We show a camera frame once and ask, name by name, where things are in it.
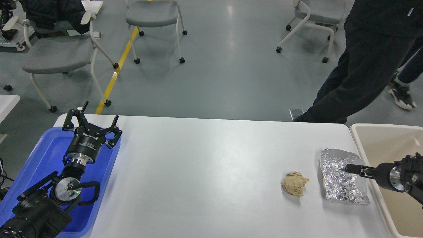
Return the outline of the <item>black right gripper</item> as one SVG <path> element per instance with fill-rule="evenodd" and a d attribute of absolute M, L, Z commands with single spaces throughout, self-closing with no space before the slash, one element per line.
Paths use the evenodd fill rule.
<path fill-rule="evenodd" d="M 363 178 L 375 179 L 381 188 L 400 193 L 405 192 L 404 185 L 400 181 L 401 165 L 399 164 L 382 163 L 376 168 L 365 165 L 346 164 L 340 170 L 357 174 Z"/>

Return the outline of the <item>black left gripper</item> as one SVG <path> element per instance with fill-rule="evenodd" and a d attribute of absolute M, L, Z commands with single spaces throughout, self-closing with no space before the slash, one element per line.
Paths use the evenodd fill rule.
<path fill-rule="evenodd" d="M 89 101 L 86 101 L 81 110 L 70 109 L 66 115 L 62 126 L 62 131 L 74 131 L 74 137 L 68 146 L 64 155 L 64 164 L 82 160 L 83 164 L 94 164 L 98 157 L 99 151 L 103 144 L 107 148 L 115 147 L 122 135 L 122 130 L 117 126 L 119 116 L 116 115 L 112 121 L 112 125 L 108 128 L 100 128 L 95 125 L 89 125 L 84 111 L 88 106 Z M 78 120 L 78 127 L 72 123 L 72 118 L 76 117 Z M 113 134 L 114 137 L 106 139 L 107 134 Z"/>

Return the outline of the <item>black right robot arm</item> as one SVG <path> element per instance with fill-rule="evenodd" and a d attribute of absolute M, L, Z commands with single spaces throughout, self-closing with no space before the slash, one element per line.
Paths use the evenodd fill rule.
<path fill-rule="evenodd" d="M 401 161 L 381 163 L 376 167 L 346 164 L 341 171 L 374 179 L 377 185 L 390 191 L 407 193 L 423 203 L 423 158 L 420 153 L 406 155 Z"/>

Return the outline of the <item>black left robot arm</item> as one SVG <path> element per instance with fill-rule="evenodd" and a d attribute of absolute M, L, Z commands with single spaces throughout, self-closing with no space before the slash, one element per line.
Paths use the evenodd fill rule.
<path fill-rule="evenodd" d="M 63 123 L 62 130 L 74 135 L 63 156 L 62 172 L 50 173 L 17 197 L 14 216 L 1 226 L 2 238 L 54 238 L 72 222 L 74 208 L 99 199 L 100 182 L 82 182 L 81 178 L 86 165 L 95 163 L 101 146 L 115 147 L 122 131 L 118 116 L 108 128 L 89 123 L 84 115 L 87 105 L 70 109 Z"/>

